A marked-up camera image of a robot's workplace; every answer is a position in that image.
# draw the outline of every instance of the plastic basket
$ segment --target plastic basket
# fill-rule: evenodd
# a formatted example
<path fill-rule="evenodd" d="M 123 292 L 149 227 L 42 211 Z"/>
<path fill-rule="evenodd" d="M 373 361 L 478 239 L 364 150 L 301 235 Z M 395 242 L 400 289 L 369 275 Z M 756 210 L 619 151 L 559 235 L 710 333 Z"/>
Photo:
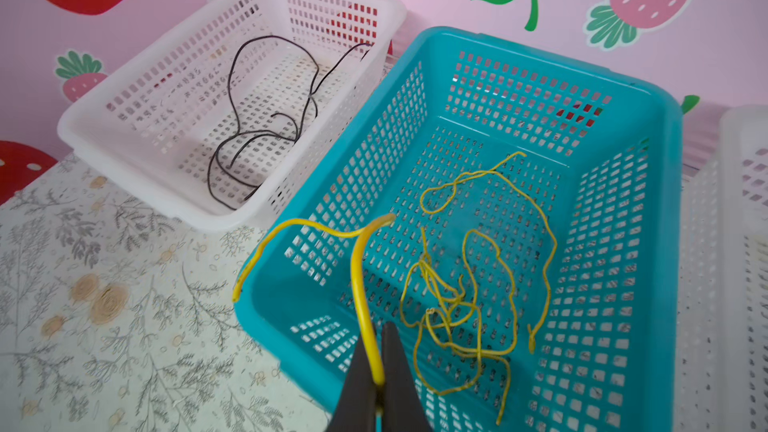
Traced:
<path fill-rule="evenodd" d="M 720 121 L 683 193 L 676 430 L 768 430 L 768 107 Z"/>
<path fill-rule="evenodd" d="M 500 171 L 543 208 L 561 243 L 535 354 L 525 326 L 542 313 L 542 267 L 552 248 L 536 211 L 494 178 L 460 186 L 436 216 L 418 206 L 425 188 L 517 150 L 528 157 Z M 374 321 L 396 324 L 403 280 L 422 249 L 418 227 L 427 227 L 436 270 L 454 287 L 463 236 L 480 228 L 513 269 L 522 316 L 500 430 L 657 432 L 672 424 L 681 151 L 680 108 L 655 86 L 494 37 L 430 29 L 280 221 L 312 218 L 350 229 L 397 214 L 372 238 L 365 259 Z M 444 192 L 433 197 L 437 204 Z M 247 279 L 236 314 L 282 369 L 332 410 L 359 331 L 349 286 L 352 244 L 309 228 L 278 239 Z M 510 284 L 489 244 L 470 245 L 483 343 L 501 350 L 512 338 L 504 301 Z M 413 290 L 419 282 L 412 281 L 406 300 L 414 317 L 436 306 L 423 286 Z M 471 340 L 475 327 L 467 323 L 454 336 Z M 416 330 L 399 331 L 408 353 Z M 419 357 L 438 389 L 474 375 L 473 360 L 428 338 Z M 486 362 L 476 387 L 441 398 L 419 381 L 416 387 L 435 430 L 496 430 L 504 374 Z"/>
<path fill-rule="evenodd" d="M 302 186 L 342 130 L 379 84 L 389 41 L 405 18 L 398 0 L 215 0 L 163 35 L 73 104 L 58 126 L 74 152 L 159 212 L 203 230 L 248 223 L 268 228 Z M 275 34 L 301 44 L 328 71 L 360 42 L 315 95 L 320 113 L 307 114 L 301 139 L 264 137 L 238 158 L 234 174 L 207 167 L 220 142 L 236 132 L 226 82 L 237 49 L 248 39 Z M 292 136 L 315 66 L 290 43 L 263 40 L 240 54 L 233 99 L 243 130 Z M 248 136 L 221 158 L 234 156 Z"/>

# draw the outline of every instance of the tangled yellow wire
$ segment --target tangled yellow wire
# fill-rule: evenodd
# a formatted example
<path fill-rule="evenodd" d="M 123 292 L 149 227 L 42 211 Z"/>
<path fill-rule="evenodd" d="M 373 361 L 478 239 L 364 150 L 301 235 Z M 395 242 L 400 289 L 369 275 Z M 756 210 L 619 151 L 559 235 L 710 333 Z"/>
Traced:
<path fill-rule="evenodd" d="M 544 276 L 544 284 L 547 288 L 547 299 L 546 299 L 546 302 L 544 303 L 544 310 L 542 312 L 541 318 L 533 327 L 533 329 L 531 328 L 531 325 L 528 326 L 528 350 L 531 353 L 533 353 L 534 350 L 536 349 L 536 338 L 535 338 L 536 333 L 539 331 L 539 329 L 542 328 L 542 325 L 544 324 L 544 320 L 549 310 L 549 303 L 552 298 L 552 289 L 550 288 L 549 280 L 547 279 L 547 270 L 549 269 L 549 265 L 552 263 L 554 254 L 557 251 L 558 242 L 554 234 L 552 233 L 552 230 L 549 227 L 547 216 L 544 214 L 544 211 L 542 210 L 542 208 L 539 207 L 539 205 L 536 204 L 536 202 L 530 196 L 528 196 L 525 192 L 523 192 L 518 187 L 516 187 L 508 178 L 506 178 L 503 174 L 497 171 L 499 167 L 503 166 L 507 161 L 511 160 L 515 156 L 526 157 L 526 155 L 523 152 L 515 152 L 510 156 L 508 156 L 507 158 L 505 158 L 504 160 L 502 160 L 500 163 L 496 164 L 496 166 L 494 166 L 493 168 L 490 168 L 489 170 L 463 172 L 452 182 L 447 182 L 446 184 L 443 184 L 441 186 L 428 188 L 421 195 L 421 198 L 419 200 L 419 205 L 422 207 L 422 210 L 429 215 L 440 213 L 444 211 L 447 208 L 447 206 L 456 197 L 458 185 L 463 184 L 465 182 L 469 182 L 476 178 L 493 175 L 500 178 L 504 182 L 506 182 L 515 192 L 517 192 L 518 194 L 526 198 L 536 208 L 536 210 L 538 211 L 538 214 L 542 217 L 542 221 L 544 222 L 544 226 L 546 227 L 547 232 L 552 238 L 552 251 L 550 252 L 549 258 L 547 259 L 546 263 L 544 264 L 544 268 L 542 269 L 542 274 Z M 438 192 L 447 187 L 451 187 L 452 192 L 442 206 L 430 210 L 427 208 L 427 206 L 424 205 L 425 197 L 427 197 L 429 193 Z M 424 228 L 421 229 L 421 232 L 422 232 L 422 246 L 424 247 L 424 253 L 421 255 L 418 262 L 413 266 L 411 266 L 410 270 L 408 270 L 408 275 L 406 276 L 406 283 L 403 287 L 402 295 L 400 297 L 400 319 L 402 320 L 404 325 L 408 328 L 418 327 L 418 336 L 416 338 L 416 345 L 414 346 L 414 349 L 413 349 L 413 367 L 416 370 L 416 375 L 424 383 L 424 385 L 428 389 L 430 389 L 434 394 L 443 396 L 447 394 L 452 394 L 454 392 L 459 392 L 460 390 L 466 390 L 472 387 L 473 385 L 475 385 L 480 379 L 480 376 L 482 375 L 483 359 L 491 359 L 491 360 L 497 360 L 499 362 L 502 362 L 504 364 L 504 368 L 506 368 L 507 370 L 507 380 L 506 380 L 506 384 L 504 385 L 504 394 L 502 396 L 501 406 L 499 408 L 498 417 L 496 419 L 496 425 L 500 425 L 500 423 L 502 422 L 502 417 L 504 416 L 504 408 L 507 402 L 507 395 L 509 393 L 509 388 L 512 383 L 512 377 L 511 377 L 512 370 L 510 368 L 509 361 L 506 358 L 504 358 L 504 356 L 513 352 L 513 350 L 517 347 L 517 342 L 518 342 L 518 311 L 514 305 L 514 300 L 513 300 L 514 293 L 516 292 L 516 290 L 515 290 L 514 276 L 512 274 L 512 270 L 509 268 L 506 262 L 504 262 L 504 260 L 502 259 L 502 251 L 492 238 L 480 232 L 479 230 L 476 230 L 476 229 L 469 230 L 464 236 L 464 242 L 462 244 L 462 259 L 464 261 L 464 268 L 469 274 L 470 280 L 472 281 L 474 295 L 472 296 L 471 302 L 466 302 L 465 301 L 466 290 L 464 289 L 464 285 L 462 283 L 462 280 L 464 279 L 464 275 L 462 274 L 462 275 L 459 275 L 458 277 L 458 286 L 461 289 L 461 291 L 458 291 L 451 285 L 445 283 L 445 281 L 443 281 L 440 278 L 439 274 L 437 274 L 435 269 L 432 267 L 432 257 L 429 255 L 429 252 L 428 252 L 428 244 L 427 244 L 426 232 Z M 509 276 L 509 281 L 512 285 L 512 288 L 510 290 L 509 297 L 508 297 L 510 306 L 512 308 L 512 316 L 514 318 L 514 321 L 512 324 L 512 344 L 506 350 L 490 350 L 490 349 L 484 349 L 482 347 L 482 314 L 480 313 L 480 309 L 477 307 L 478 285 L 477 285 L 477 281 L 475 280 L 475 274 L 472 271 L 472 267 L 469 265 L 469 262 L 467 260 L 467 241 L 469 240 L 470 236 L 473 234 L 478 235 L 481 238 L 484 238 L 494 247 L 496 260 L 504 267 L 504 270 L 507 272 L 507 275 Z M 402 307 L 403 307 L 404 301 L 406 300 L 406 293 L 408 292 L 408 286 L 411 281 L 411 276 L 417 268 L 420 269 L 421 271 L 421 276 L 424 279 L 424 283 L 426 284 L 427 289 L 437 299 L 439 307 L 427 309 L 419 321 L 411 323 L 406 320 L 405 314 L 402 311 Z M 440 293 L 441 286 L 448 293 L 452 294 L 452 297 L 448 297 L 448 298 L 443 297 L 442 294 Z M 452 316 L 452 314 L 454 314 L 457 308 L 462 308 L 462 307 L 468 308 L 469 309 L 468 313 L 466 313 L 464 317 L 460 318 L 457 321 L 451 321 L 450 317 Z M 478 321 L 477 346 L 475 348 L 466 348 L 454 343 L 452 339 L 453 328 L 466 323 L 475 313 L 477 314 L 477 321 Z M 432 322 L 433 315 L 439 316 L 439 321 L 436 324 Z M 470 381 L 468 381 L 462 386 L 449 388 L 445 390 L 435 389 L 433 386 L 429 384 L 429 382 L 427 382 L 426 379 L 424 379 L 424 376 L 422 375 L 420 369 L 418 368 L 418 346 L 422 341 L 422 336 L 425 328 L 427 329 L 429 334 L 432 336 L 432 340 L 435 341 L 437 346 L 439 346 L 440 348 L 444 348 L 444 349 L 450 348 L 459 357 L 474 358 L 477 361 L 475 364 L 477 371 L 473 379 L 471 379 Z M 435 332 L 435 328 L 443 328 L 446 331 L 446 334 L 448 336 L 448 341 L 446 342 L 441 341 Z"/>
<path fill-rule="evenodd" d="M 510 156 L 508 156 L 507 158 L 505 158 L 504 160 L 502 160 L 493 168 L 490 168 L 489 170 L 463 172 L 453 182 L 448 182 L 441 186 L 432 187 L 425 190 L 424 193 L 421 195 L 419 204 L 421 205 L 422 210 L 425 213 L 429 215 L 435 215 L 445 210 L 447 206 L 451 203 L 451 201 L 453 201 L 453 199 L 456 197 L 458 185 L 463 184 L 465 182 L 469 182 L 476 178 L 493 175 L 500 178 L 504 182 L 506 182 L 513 190 L 516 191 L 516 193 L 526 198 L 533 205 L 533 207 L 536 208 L 536 210 L 538 211 L 538 214 L 541 216 L 542 221 L 544 222 L 544 226 L 546 227 L 546 230 L 549 233 L 549 236 L 552 238 L 552 251 L 550 252 L 550 255 L 542 269 L 542 275 L 544 277 L 544 285 L 546 286 L 546 289 L 547 289 L 547 298 L 544 303 L 544 310 L 542 311 L 541 318 L 536 323 L 536 325 L 533 326 L 533 328 L 531 327 L 530 324 L 528 325 L 528 350 L 531 353 L 533 353 L 534 350 L 536 349 L 536 333 L 544 325 L 544 320 L 547 317 L 550 301 L 552 299 L 552 289 L 550 287 L 549 280 L 547 278 L 547 270 L 549 269 L 550 264 L 552 264 L 552 259 L 554 258 L 554 255 L 558 249 L 558 241 L 549 227 L 547 216 L 544 214 L 544 211 L 542 210 L 542 208 L 539 207 L 539 205 L 530 196 L 525 194 L 525 192 L 523 192 L 518 187 L 516 187 L 508 178 L 506 178 L 503 174 L 501 174 L 496 170 L 497 168 L 503 166 L 507 161 L 511 160 L 515 156 L 526 157 L 526 155 L 523 152 L 515 152 Z M 433 209 L 433 210 L 427 209 L 427 207 L 424 205 L 424 199 L 427 196 L 427 194 L 429 194 L 430 192 L 438 192 L 447 187 L 452 187 L 453 190 L 451 195 L 446 200 L 446 202 L 442 206 L 436 209 Z M 321 232 L 333 235 L 338 238 L 357 237 L 357 240 L 355 241 L 355 246 L 352 250 L 352 257 L 350 259 L 350 270 L 351 270 L 351 276 L 352 276 L 351 277 L 352 296 L 354 297 L 355 312 L 357 315 L 357 319 L 358 319 L 358 322 L 360 322 L 360 337 L 362 339 L 363 345 L 366 350 L 366 355 L 368 357 L 369 365 L 371 368 L 371 375 L 373 378 L 373 382 L 379 387 L 383 386 L 385 383 L 384 364 L 382 362 L 381 353 L 379 352 L 378 343 L 376 342 L 376 332 L 374 331 L 374 328 L 373 328 L 370 310 L 368 308 L 368 301 L 366 300 L 366 291 L 363 284 L 362 259 L 363 259 L 363 255 L 365 254 L 366 246 L 368 245 L 368 241 L 370 240 L 370 237 L 379 228 L 391 225 L 395 221 L 395 218 L 396 216 L 394 216 L 393 214 L 381 216 L 375 219 L 374 221 L 372 221 L 368 226 L 365 226 L 363 228 L 360 228 L 352 232 L 339 232 L 327 226 L 319 224 L 317 222 L 305 220 L 302 218 L 294 218 L 279 224 L 269 234 L 267 234 L 264 237 L 264 240 L 262 240 L 261 243 L 256 247 L 253 257 L 248 261 L 246 266 L 243 268 L 243 272 L 240 274 L 240 276 L 237 279 L 237 283 L 235 284 L 235 289 L 233 290 L 233 293 L 232 293 L 232 301 L 237 302 L 240 300 L 240 294 L 243 291 L 243 283 L 245 283 L 246 278 L 254 269 L 254 266 L 259 261 L 262 254 L 264 254 L 264 248 L 266 248 L 266 246 L 274 239 L 274 237 L 277 236 L 280 232 L 282 232 L 285 228 L 288 228 L 289 226 L 308 226 L 308 227 L 314 227 Z M 464 268 L 466 269 L 469 275 L 470 281 L 472 282 L 472 288 L 473 288 L 474 294 L 472 296 L 472 301 L 467 302 L 465 300 L 466 290 L 464 288 L 464 284 L 462 283 L 464 279 L 464 275 L 461 274 L 458 277 L 458 286 L 461 289 L 461 291 L 457 290 L 450 284 L 446 283 L 440 277 L 440 275 L 435 271 L 435 269 L 432 267 L 432 257 L 428 252 L 426 231 L 424 228 L 421 228 L 421 234 L 422 234 L 422 246 L 424 249 L 424 253 L 419 257 L 419 260 L 417 261 L 417 263 L 411 266 L 410 269 L 408 270 L 408 274 L 406 276 L 406 282 L 403 286 L 402 295 L 400 297 L 400 319 L 402 320 L 403 324 L 406 327 L 418 328 L 418 336 L 416 339 L 416 344 L 413 348 L 413 367 L 416 371 L 416 376 L 434 394 L 438 396 L 443 396 L 447 394 L 452 394 L 454 392 L 459 392 L 461 390 L 469 389 L 470 387 L 475 385 L 480 379 L 480 376 L 482 375 L 483 359 L 491 359 L 491 360 L 502 362 L 507 371 L 507 380 L 506 380 L 506 384 L 504 385 L 504 394 L 502 396 L 501 407 L 499 409 L 498 417 L 496 419 L 496 425 L 500 425 L 500 423 L 502 422 L 502 417 L 504 415 L 504 408 L 507 401 L 507 395 L 509 393 L 510 385 L 512 383 L 512 370 L 510 368 L 509 361 L 506 358 L 504 358 L 504 356 L 513 352 L 513 350 L 517 347 L 517 342 L 518 342 L 518 311 L 514 305 L 514 300 L 513 300 L 516 289 L 515 289 L 514 276 L 513 276 L 512 270 L 509 268 L 506 262 L 504 262 L 504 260 L 502 259 L 501 249 L 492 238 L 480 232 L 479 230 L 476 230 L 476 229 L 469 230 L 464 236 L 464 242 L 462 244 L 462 259 L 464 261 Z M 467 253 L 466 253 L 467 241 L 469 240 L 470 236 L 473 234 L 485 239 L 494 247 L 496 260 L 504 267 L 504 270 L 507 272 L 507 275 L 509 276 L 510 283 L 512 284 L 512 288 L 508 298 L 509 298 L 510 306 L 512 308 L 514 323 L 512 324 L 512 330 L 513 330 L 512 344 L 506 350 L 490 350 L 490 349 L 483 349 L 482 347 L 482 314 L 480 312 L 480 308 L 477 306 L 478 284 L 477 284 L 477 281 L 475 280 L 475 274 L 472 270 L 472 267 L 469 265 L 469 262 L 467 260 Z M 406 320 L 406 316 L 402 308 L 403 308 L 403 303 L 406 299 L 406 293 L 408 292 L 408 286 L 410 285 L 411 277 L 414 271 L 417 269 L 421 271 L 421 276 L 424 279 L 424 283 L 426 284 L 427 289 L 430 291 L 430 293 L 432 293 L 432 295 L 434 295 L 435 298 L 437 299 L 439 307 L 427 309 L 424 315 L 421 317 L 421 319 L 419 319 L 417 322 L 408 322 Z M 444 297 L 443 293 L 441 293 L 441 288 L 447 291 L 447 293 L 450 293 L 452 296 Z M 468 309 L 468 312 L 466 312 L 466 314 L 459 320 L 456 320 L 456 321 L 450 320 L 450 317 L 452 316 L 452 314 L 454 314 L 454 312 L 456 312 L 457 309 L 460 309 L 460 308 Z M 452 339 L 453 329 L 455 327 L 465 324 L 467 321 L 470 320 L 470 318 L 472 318 L 474 314 L 477 314 L 477 321 L 478 321 L 477 346 L 475 348 L 462 347 L 456 344 L 455 342 L 453 342 L 453 339 Z M 433 315 L 439 316 L 440 322 L 434 324 L 432 322 Z M 437 346 L 439 346 L 440 348 L 443 348 L 443 349 L 450 348 L 453 351 L 453 353 L 455 353 L 459 357 L 474 358 L 476 360 L 475 367 L 477 370 L 476 370 L 474 379 L 471 379 L 464 385 L 445 389 L 445 390 L 435 389 L 433 386 L 429 384 L 429 382 L 426 379 L 424 379 L 424 376 L 422 375 L 420 369 L 418 368 L 418 347 L 421 344 L 422 336 L 424 334 L 425 328 L 427 329 L 430 336 L 432 337 L 432 340 L 435 341 Z M 448 336 L 448 341 L 441 341 L 440 338 L 437 336 L 437 333 L 435 332 L 435 328 L 444 329 Z"/>

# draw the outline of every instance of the pliers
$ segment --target pliers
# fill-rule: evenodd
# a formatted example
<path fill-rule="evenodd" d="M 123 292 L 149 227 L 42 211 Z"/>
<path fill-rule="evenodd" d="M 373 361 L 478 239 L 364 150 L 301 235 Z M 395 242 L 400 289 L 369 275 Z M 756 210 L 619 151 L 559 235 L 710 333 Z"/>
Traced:
<path fill-rule="evenodd" d="M 362 340 L 357 341 L 326 432 L 373 432 L 377 410 L 382 411 L 382 432 L 432 432 L 393 322 L 384 324 L 381 344 L 386 382 L 380 389 L 373 383 L 365 347 Z"/>

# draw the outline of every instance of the green stem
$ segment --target green stem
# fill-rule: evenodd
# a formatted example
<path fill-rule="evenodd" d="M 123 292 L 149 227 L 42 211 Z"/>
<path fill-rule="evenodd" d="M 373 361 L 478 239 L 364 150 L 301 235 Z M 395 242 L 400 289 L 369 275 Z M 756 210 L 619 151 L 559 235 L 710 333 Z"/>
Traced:
<path fill-rule="evenodd" d="M 525 29 L 528 32 L 536 30 L 538 25 L 538 0 L 531 0 L 531 16 L 528 18 L 528 23 L 525 24 Z"/>

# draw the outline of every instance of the table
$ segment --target table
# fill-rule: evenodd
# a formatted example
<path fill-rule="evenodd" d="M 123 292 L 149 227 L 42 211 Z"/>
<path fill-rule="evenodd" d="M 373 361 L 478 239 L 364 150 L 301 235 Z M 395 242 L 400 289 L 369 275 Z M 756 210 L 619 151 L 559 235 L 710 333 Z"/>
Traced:
<path fill-rule="evenodd" d="M 0 428 L 324 430 L 234 316 L 261 235 L 203 234 L 74 156 L 54 166 L 0 206 Z"/>

